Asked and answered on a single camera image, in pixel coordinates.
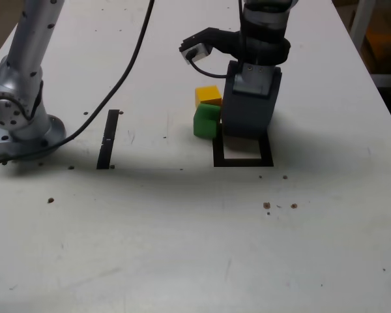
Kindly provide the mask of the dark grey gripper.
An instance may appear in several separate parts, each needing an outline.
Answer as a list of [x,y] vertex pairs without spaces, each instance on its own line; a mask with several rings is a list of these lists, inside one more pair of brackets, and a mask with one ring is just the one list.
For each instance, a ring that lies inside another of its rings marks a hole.
[[244,63],[225,81],[222,129],[226,136],[258,140],[267,133],[280,90],[280,67]]

